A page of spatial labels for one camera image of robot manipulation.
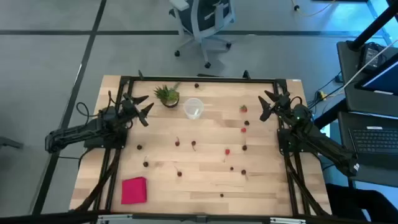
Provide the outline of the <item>grey chair base leg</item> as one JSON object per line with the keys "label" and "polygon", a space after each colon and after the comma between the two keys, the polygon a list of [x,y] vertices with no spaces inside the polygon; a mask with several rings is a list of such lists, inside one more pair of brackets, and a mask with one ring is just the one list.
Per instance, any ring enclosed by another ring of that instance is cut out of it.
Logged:
{"label": "grey chair base leg", "polygon": [[23,143],[13,141],[12,139],[0,136],[0,148],[6,147],[6,146],[13,147],[16,149],[21,149],[21,148],[23,148]]}

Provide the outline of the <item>black desk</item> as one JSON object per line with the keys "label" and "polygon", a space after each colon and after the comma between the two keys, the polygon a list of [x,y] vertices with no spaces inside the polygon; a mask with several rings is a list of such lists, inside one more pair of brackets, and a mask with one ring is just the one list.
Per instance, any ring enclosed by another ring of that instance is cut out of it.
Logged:
{"label": "black desk", "polygon": [[[338,113],[338,124],[340,129],[341,143],[348,152],[356,152],[349,135],[350,128],[366,128],[377,126],[382,128],[398,129],[398,119],[345,112]],[[352,178],[353,180],[398,187],[398,170],[366,166],[359,162],[359,158],[358,163],[359,171],[356,176]]]}
{"label": "black desk", "polygon": [[352,51],[347,42],[336,44],[345,87],[345,98],[315,119],[315,125],[322,128],[338,118],[339,112],[360,112],[398,118],[398,96],[360,90],[355,82],[366,75],[358,73],[360,51]]}

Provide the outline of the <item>black metal pole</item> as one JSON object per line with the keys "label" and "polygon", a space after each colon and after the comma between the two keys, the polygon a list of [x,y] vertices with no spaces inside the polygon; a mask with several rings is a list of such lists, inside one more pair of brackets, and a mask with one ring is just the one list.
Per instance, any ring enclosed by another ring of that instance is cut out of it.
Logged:
{"label": "black metal pole", "polygon": [[388,8],[378,16],[354,41],[347,41],[350,50],[361,48],[375,33],[382,29],[393,17],[398,16],[398,0],[392,0]]}

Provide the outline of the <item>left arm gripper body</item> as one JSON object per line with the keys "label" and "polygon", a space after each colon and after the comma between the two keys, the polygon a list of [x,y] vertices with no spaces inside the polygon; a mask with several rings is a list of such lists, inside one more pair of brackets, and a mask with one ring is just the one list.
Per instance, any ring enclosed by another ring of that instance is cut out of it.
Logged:
{"label": "left arm gripper body", "polygon": [[124,93],[123,94],[123,98],[124,100],[121,102],[122,104],[122,114],[124,117],[128,117],[128,119],[133,119],[135,117],[139,118],[139,121],[141,122],[141,124],[143,126],[148,126],[148,122],[146,121],[147,117],[143,117],[140,114],[140,109],[137,108],[137,105],[135,105],[132,102],[132,97],[131,95],[129,95],[128,93]]}

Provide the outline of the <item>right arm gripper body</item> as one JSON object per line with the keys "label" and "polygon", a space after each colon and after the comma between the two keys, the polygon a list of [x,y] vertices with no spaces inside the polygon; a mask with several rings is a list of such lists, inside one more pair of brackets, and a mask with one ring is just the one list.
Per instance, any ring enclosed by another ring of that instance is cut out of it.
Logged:
{"label": "right arm gripper body", "polygon": [[268,120],[271,114],[276,114],[279,116],[284,122],[292,122],[293,121],[293,114],[290,107],[290,93],[287,92],[284,95],[279,95],[279,101],[273,101],[274,104],[271,105],[271,112],[270,113],[262,113],[259,119],[262,122]]}

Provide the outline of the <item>clear round plastic container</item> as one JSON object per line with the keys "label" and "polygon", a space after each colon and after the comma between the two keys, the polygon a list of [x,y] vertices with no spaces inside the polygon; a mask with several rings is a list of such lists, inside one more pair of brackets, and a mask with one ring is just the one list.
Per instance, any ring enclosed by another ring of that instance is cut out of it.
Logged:
{"label": "clear round plastic container", "polygon": [[183,104],[183,110],[188,119],[198,119],[204,110],[204,104],[198,98],[189,98]]}

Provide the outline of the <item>black flat screen monitor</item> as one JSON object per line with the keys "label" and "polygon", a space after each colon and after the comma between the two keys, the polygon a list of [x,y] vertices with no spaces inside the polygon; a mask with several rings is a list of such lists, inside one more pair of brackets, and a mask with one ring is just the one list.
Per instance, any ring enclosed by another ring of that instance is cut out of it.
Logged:
{"label": "black flat screen monitor", "polygon": [[364,77],[355,84],[355,87],[398,96],[398,53],[386,60],[377,69],[365,72]]}

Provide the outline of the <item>black power adapter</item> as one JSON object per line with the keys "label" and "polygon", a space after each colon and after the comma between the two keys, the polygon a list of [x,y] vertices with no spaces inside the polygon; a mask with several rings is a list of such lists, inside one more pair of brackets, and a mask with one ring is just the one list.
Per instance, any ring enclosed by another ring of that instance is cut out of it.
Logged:
{"label": "black power adapter", "polygon": [[359,59],[360,68],[364,67],[363,72],[372,72],[386,61],[386,56],[384,54],[376,56],[383,49],[384,46],[381,46],[375,42],[370,42],[364,45]]}

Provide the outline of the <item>black laptop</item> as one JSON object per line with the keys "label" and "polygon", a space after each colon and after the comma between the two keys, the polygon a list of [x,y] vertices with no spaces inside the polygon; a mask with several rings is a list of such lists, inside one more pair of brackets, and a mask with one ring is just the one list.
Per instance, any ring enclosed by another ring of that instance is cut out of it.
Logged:
{"label": "black laptop", "polygon": [[349,135],[360,163],[398,170],[398,129],[377,126],[350,128]]}

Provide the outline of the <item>white box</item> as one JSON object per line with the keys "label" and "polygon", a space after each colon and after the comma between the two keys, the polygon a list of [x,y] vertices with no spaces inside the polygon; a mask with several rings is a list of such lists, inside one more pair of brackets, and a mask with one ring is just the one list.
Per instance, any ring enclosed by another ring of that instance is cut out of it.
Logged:
{"label": "white box", "polygon": [[326,125],[320,129],[321,132],[321,140],[322,144],[329,148],[330,147],[330,125]]}

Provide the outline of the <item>white and black office chair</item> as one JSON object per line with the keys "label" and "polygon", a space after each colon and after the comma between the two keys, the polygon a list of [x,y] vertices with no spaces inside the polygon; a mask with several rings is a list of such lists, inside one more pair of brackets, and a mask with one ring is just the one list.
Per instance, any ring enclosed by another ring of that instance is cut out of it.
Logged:
{"label": "white and black office chair", "polygon": [[169,14],[178,21],[178,36],[181,38],[185,34],[190,36],[176,48],[174,56],[179,57],[180,49],[197,42],[205,61],[204,67],[210,68],[209,49],[205,46],[205,40],[224,43],[223,52],[231,48],[230,41],[219,38],[216,34],[235,22],[234,0],[169,0],[169,3],[172,7]]}

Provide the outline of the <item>succulent plant in black pot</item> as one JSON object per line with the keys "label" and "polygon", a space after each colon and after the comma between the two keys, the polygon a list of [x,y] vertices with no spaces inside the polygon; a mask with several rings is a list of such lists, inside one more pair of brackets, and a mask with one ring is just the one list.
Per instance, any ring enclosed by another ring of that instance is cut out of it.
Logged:
{"label": "succulent plant in black pot", "polygon": [[176,107],[180,99],[180,93],[177,91],[180,84],[181,82],[177,82],[171,88],[167,85],[157,86],[154,90],[155,97],[167,108]]}

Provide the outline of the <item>silver metal bracket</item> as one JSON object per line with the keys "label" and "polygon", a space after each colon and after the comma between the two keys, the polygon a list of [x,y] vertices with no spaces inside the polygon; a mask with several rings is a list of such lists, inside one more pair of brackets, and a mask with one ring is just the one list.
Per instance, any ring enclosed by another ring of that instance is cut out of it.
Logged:
{"label": "silver metal bracket", "polygon": [[306,220],[296,218],[270,217],[270,224],[307,224]]}
{"label": "silver metal bracket", "polygon": [[132,214],[99,215],[96,224],[109,224],[113,221],[132,220]]}

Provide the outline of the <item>folded red cloth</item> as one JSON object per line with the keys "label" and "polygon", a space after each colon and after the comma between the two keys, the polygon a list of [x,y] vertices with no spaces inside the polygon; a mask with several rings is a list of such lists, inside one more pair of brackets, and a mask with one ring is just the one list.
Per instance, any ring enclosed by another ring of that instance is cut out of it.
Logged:
{"label": "folded red cloth", "polygon": [[122,181],[121,203],[137,204],[147,202],[147,179],[135,177]]}

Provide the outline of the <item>person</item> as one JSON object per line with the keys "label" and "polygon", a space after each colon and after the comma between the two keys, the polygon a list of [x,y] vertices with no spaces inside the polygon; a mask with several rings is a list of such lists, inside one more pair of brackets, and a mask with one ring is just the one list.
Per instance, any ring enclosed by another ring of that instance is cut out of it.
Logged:
{"label": "person", "polygon": [[339,218],[367,221],[366,210],[372,222],[398,224],[398,209],[376,190],[326,184],[326,191],[332,214]]}

